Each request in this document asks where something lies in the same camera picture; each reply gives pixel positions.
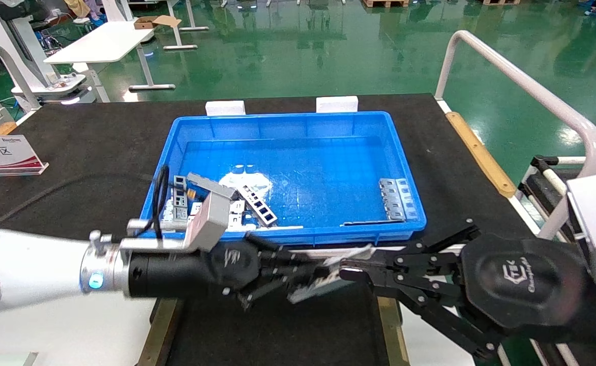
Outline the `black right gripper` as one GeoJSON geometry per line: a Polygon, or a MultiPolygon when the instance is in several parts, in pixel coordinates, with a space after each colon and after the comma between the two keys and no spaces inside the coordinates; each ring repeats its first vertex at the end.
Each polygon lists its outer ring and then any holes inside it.
{"type": "Polygon", "coordinates": [[[475,357],[497,355],[497,334],[596,347],[596,284],[576,246],[479,235],[473,220],[426,229],[416,239],[396,241],[400,250],[343,259],[341,271],[364,272],[341,272],[340,278],[397,300],[475,357]],[[459,310],[476,327],[447,310],[433,281],[413,276],[450,273],[459,253],[449,252],[454,246],[465,246],[459,255],[465,292],[459,310]],[[379,269],[398,272],[371,272],[379,269]]]}

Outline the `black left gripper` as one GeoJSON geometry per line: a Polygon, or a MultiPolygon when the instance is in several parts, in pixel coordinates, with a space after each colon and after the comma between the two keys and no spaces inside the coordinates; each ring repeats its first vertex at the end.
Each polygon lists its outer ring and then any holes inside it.
{"type": "Polygon", "coordinates": [[[250,234],[238,241],[220,241],[208,252],[133,253],[128,296],[186,298],[210,288],[229,289],[238,292],[247,310],[277,291],[292,304],[316,297],[330,274],[323,260],[250,234]]]}

